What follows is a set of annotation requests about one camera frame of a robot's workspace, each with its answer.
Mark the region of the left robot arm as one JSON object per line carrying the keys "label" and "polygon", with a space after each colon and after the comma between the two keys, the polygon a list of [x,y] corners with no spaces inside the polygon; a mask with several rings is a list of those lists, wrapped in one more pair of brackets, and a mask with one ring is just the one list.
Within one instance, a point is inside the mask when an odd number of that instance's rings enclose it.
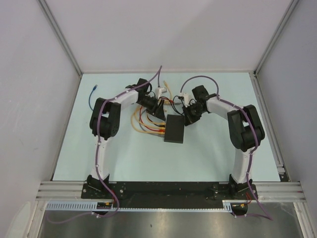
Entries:
{"label": "left robot arm", "polygon": [[121,111],[136,103],[154,117],[166,120],[163,111],[164,100],[149,96],[149,89],[152,89],[150,82],[140,78],[137,84],[128,85],[125,91],[117,96],[110,99],[98,98],[95,102],[90,129],[97,139],[98,150],[94,168],[87,177],[87,184],[98,198],[104,198],[109,194],[109,185],[106,183],[109,172],[104,170],[106,145],[119,131]]}

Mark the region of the black network switch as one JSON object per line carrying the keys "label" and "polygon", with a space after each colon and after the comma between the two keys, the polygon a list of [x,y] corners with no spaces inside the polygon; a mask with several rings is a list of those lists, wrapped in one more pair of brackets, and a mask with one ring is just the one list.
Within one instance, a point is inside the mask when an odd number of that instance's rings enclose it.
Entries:
{"label": "black network switch", "polygon": [[167,115],[164,142],[182,144],[184,141],[184,128],[184,116]]}

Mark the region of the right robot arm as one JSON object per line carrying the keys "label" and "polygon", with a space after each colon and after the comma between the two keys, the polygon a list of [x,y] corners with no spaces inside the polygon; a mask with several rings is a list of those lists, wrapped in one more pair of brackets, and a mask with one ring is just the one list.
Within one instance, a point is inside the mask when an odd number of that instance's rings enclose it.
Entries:
{"label": "right robot arm", "polygon": [[180,94],[186,126],[197,122],[203,113],[217,114],[228,122],[230,141],[235,147],[228,192],[232,198],[240,199],[251,187],[254,152],[265,138],[257,109],[253,105],[240,107],[217,94],[209,94],[203,85],[195,87],[192,93],[192,97]]}

